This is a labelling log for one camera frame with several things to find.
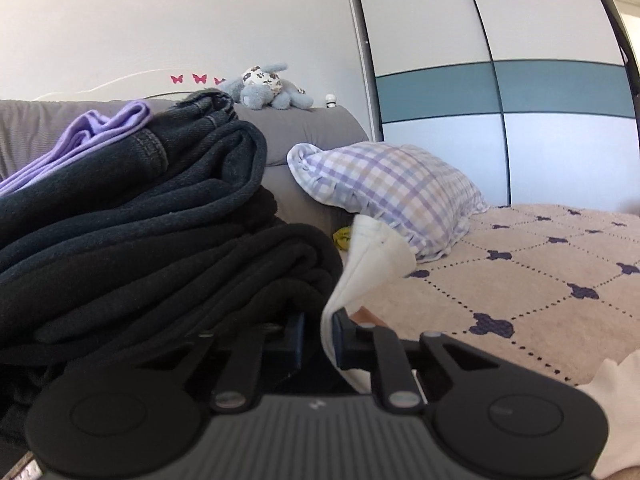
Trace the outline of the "white garment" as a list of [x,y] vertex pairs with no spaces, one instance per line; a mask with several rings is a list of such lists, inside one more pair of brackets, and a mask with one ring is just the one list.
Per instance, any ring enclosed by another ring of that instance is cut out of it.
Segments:
[[[368,322],[383,322],[352,303],[418,265],[407,244],[382,223],[359,218],[352,229],[344,273],[331,300],[332,308],[362,312]],[[623,361],[604,360],[590,382],[575,386],[595,396],[610,420],[610,437],[596,467],[599,479],[634,479],[639,474],[639,348]]]

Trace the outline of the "dark folded clothes stack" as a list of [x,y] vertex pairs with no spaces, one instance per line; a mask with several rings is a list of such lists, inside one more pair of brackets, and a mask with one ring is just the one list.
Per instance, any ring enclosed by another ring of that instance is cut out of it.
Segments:
[[279,219],[266,158],[260,130],[210,89],[2,200],[4,440],[23,439],[66,370],[323,306],[342,259],[326,233]]

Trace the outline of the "yellow small object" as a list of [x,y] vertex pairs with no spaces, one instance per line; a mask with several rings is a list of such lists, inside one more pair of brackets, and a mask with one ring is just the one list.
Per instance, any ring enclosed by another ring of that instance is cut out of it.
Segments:
[[350,226],[344,226],[344,228],[338,229],[332,235],[332,240],[335,247],[341,252],[349,251],[351,239],[352,228]]

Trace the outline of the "purple plaid pillow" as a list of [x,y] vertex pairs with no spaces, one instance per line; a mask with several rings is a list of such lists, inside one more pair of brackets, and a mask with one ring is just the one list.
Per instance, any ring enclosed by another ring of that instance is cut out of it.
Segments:
[[359,142],[311,155],[292,173],[311,197],[382,221],[419,261],[450,254],[489,205],[460,170],[412,145]]

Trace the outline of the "beige patterned bed blanket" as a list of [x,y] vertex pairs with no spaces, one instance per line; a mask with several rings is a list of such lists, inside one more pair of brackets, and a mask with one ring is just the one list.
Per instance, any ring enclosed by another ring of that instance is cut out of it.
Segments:
[[639,219],[521,205],[470,220],[450,254],[352,303],[399,337],[429,330],[573,386],[639,348]]

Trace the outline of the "blue grey plush toy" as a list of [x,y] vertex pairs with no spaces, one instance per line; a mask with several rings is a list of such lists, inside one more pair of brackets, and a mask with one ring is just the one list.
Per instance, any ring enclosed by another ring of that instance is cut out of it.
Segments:
[[218,88],[231,96],[235,103],[250,110],[262,110],[265,107],[309,110],[314,105],[314,99],[304,89],[281,77],[281,73],[287,69],[286,63],[255,65],[244,70],[239,77],[224,80],[218,84]]

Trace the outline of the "purple folded garment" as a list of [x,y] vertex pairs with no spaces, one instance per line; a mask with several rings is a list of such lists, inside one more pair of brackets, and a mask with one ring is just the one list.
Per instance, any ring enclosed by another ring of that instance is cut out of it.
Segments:
[[1,196],[27,188],[101,148],[126,139],[145,126],[151,117],[152,110],[145,101],[130,101],[113,117],[88,110],[67,126],[50,151],[3,181]]

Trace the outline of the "white and teal wardrobe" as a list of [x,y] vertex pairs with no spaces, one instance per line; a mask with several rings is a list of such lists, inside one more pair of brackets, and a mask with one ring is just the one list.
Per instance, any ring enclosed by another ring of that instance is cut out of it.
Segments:
[[639,209],[639,66],[613,0],[354,0],[376,136],[498,206]]

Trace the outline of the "grey padded headboard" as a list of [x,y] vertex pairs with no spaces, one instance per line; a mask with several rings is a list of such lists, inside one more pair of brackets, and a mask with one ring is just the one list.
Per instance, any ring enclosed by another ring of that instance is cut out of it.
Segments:
[[[6,179],[32,160],[50,151],[67,126],[78,116],[96,110],[114,116],[125,103],[114,101],[1,102],[1,177]],[[367,140],[358,120],[344,107],[250,110],[236,104],[236,114],[254,124],[267,141],[267,162],[262,185],[276,198],[278,217],[288,223],[315,226],[328,235],[352,223],[341,207],[318,202],[292,173],[294,166],[308,169],[306,160]]]

